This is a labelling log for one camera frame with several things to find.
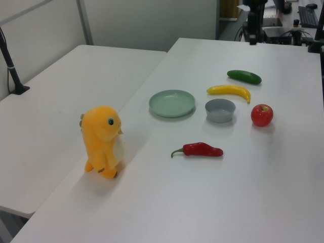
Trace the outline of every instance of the keyboard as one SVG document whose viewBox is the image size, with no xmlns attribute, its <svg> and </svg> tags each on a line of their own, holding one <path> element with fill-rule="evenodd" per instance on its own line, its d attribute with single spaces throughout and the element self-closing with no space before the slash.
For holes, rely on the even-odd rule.
<svg viewBox="0 0 324 243">
<path fill-rule="evenodd" d="M 298 6 L 300 23 L 304 28 L 317 28 L 318 19 L 314 9 Z"/>
</svg>

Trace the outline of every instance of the stuffed animal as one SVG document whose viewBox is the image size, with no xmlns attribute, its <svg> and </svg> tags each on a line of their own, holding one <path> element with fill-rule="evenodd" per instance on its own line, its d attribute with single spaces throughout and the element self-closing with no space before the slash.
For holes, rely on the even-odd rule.
<svg viewBox="0 0 324 243">
<path fill-rule="evenodd" d="M 117 112 L 110 106 L 94 107 L 81 116 L 80 126 L 88 154 L 85 171 L 95 169 L 105 178 L 114 178 L 115 166 L 124 156 Z"/>
</svg>

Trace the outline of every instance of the red chili pepper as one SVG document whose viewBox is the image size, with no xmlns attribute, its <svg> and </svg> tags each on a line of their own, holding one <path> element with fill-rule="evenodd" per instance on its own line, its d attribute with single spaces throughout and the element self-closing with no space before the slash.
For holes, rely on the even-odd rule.
<svg viewBox="0 0 324 243">
<path fill-rule="evenodd" d="M 183 152 L 186 156 L 190 155 L 202 155 L 202 156 L 212 156 L 219 157 L 223 155 L 223 150 L 220 148 L 214 148 L 205 143 L 191 143 L 185 144 L 182 148 L 173 151 L 171 158 L 175 152 Z"/>
</svg>

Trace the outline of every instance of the banana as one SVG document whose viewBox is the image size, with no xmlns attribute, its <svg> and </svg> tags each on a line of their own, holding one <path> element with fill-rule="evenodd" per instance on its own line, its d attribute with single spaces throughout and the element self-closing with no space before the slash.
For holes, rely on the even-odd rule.
<svg viewBox="0 0 324 243">
<path fill-rule="evenodd" d="M 251 100 L 251 94 L 250 92 L 239 85 L 217 85 L 212 86 L 209 89 L 207 89 L 207 93 L 210 95 L 220 95 L 220 94 L 235 94 L 240 95 L 243 98 L 245 98 L 250 103 Z"/>
</svg>

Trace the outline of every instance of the plush toy foot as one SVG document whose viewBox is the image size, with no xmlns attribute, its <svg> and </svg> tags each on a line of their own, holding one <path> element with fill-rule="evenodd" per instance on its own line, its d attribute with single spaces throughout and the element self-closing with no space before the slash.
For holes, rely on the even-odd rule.
<svg viewBox="0 0 324 243">
<path fill-rule="evenodd" d="M 110 170 L 109 168 L 106 168 L 103 172 L 100 173 L 100 175 L 102 175 L 105 178 L 112 179 L 115 177 L 116 173 L 117 173 L 116 168 L 114 168 L 112 170 Z"/>
<path fill-rule="evenodd" d="M 93 166 L 91 165 L 91 163 L 88 160 L 87 163 L 86 163 L 86 166 L 85 166 L 85 172 L 89 172 L 92 169 L 93 169 Z"/>
</svg>

